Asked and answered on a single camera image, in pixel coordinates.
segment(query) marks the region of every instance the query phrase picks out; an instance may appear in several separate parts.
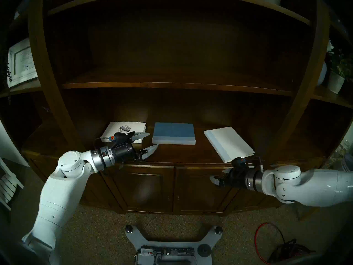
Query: blue book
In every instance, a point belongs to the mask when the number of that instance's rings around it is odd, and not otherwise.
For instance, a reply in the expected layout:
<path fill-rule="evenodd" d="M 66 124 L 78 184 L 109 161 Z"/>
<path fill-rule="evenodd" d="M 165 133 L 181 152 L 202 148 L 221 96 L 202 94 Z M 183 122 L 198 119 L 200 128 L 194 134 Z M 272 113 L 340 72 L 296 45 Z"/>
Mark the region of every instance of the blue book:
<path fill-rule="evenodd" d="M 195 132 L 192 123 L 156 122 L 153 144 L 195 145 Z"/>

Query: wooden bookshelf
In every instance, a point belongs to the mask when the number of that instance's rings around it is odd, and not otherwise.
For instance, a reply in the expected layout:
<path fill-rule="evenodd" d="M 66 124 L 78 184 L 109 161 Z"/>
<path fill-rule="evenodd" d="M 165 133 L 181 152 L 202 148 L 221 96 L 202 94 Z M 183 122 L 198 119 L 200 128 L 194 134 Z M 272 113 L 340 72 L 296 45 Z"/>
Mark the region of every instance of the wooden bookshelf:
<path fill-rule="evenodd" d="M 32 0 L 28 30 L 42 85 L 13 90 L 36 91 L 14 96 L 15 106 L 0 99 L 1 114 L 9 124 L 33 111 L 25 139 L 18 125 L 7 127 L 43 179 L 64 152 L 92 150 L 112 121 L 146 123 L 151 135 L 137 149 L 152 145 L 156 122 L 192 123 L 196 145 L 160 145 L 141 164 L 117 163 L 91 184 L 96 197 L 87 203 L 225 215 L 242 196 L 210 182 L 229 164 L 205 130 L 231 126 L 267 165 L 309 169 L 351 123 L 353 103 L 316 88 L 330 18 L 322 1 L 304 1 L 286 0 L 286 9 L 261 0 Z"/>

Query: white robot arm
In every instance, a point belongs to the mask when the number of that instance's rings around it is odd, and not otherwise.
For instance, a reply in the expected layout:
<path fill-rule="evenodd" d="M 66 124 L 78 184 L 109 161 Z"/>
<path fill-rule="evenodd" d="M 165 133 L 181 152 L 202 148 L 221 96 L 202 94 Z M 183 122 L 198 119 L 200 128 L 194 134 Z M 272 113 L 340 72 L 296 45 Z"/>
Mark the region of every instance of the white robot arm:
<path fill-rule="evenodd" d="M 136 152 L 135 140 L 148 133 L 116 133 L 113 146 L 80 153 L 63 154 L 55 171 L 48 177 L 41 192 L 39 211 L 32 230 L 22 238 L 24 246 L 36 253 L 45 264 L 60 264 L 56 243 L 61 230 L 74 214 L 89 176 L 123 162 L 126 156 L 134 160 L 146 159 L 157 149 L 150 146 Z"/>
<path fill-rule="evenodd" d="M 329 169 L 301 172 L 298 166 L 286 165 L 266 170 L 261 189 L 283 203 L 300 202 L 325 207 L 353 200 L 352 173 Z"/>
<path fill-rule="evenodd" d="M 254 168 L 246 165 L 246 159 L 236 158 L 232 161 L 233 169 L 223 177 L 210 177 L 211 182 L 261 192 L 287 204 L 300 202 L 307 206 L 326 207 L 353 201 L 350 172 L 311 169 L 302 173 L 294 165 L 263 171 L 260 158 L 252 162 Z"/>

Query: framed certificate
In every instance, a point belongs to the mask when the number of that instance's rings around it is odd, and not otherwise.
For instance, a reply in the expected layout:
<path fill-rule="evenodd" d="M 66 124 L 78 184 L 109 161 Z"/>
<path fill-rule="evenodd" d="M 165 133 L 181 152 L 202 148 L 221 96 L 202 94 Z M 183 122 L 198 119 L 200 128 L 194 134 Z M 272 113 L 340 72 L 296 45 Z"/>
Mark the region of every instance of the framed certificate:
<path fill-rule="evenodd" d="M 9 48 L 8 65 L 12 79 L 7 78 L 8 87 L 38 77 L 28 38 Z"/>

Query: metal base plate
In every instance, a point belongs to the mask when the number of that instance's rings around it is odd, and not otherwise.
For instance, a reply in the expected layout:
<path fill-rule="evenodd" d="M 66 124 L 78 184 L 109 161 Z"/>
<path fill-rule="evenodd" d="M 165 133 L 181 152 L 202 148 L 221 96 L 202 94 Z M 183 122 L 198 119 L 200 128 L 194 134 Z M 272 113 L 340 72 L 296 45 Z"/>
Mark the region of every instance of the metal base plate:
<path fill-rule="evenodd" d="M 191 265 L 212 265 L 212 257 L 201 257 L 197 253 L 197 249 L 201 244 L 207 244 L 211 249 L 215 246 L 217 241 L 222 237 L 222 231 L 217 232 L 215 229 L 217 226 L 213 226 L 207 233 L 207 235 L 200 241 L 197 242 L 161 242 L 161 241 L 148 241 L 143 237 L 136 226 L 131 226 L 129 232 L 125 232 L 126 237 L 134 245 L 135 250 L 138 251 L 142 246 L 150 246 L 151 248 L 194 248 L 194 256 L 177 256 L 177 255 L 162 255 L 162 263 L 169 262 L 170 265 L 177 264 L 177 262 L 189 261 Z M 136 264 L 139 265 L 153 265 L 154 256 L 153 255 L 138 255 L 136 258 Z"/>

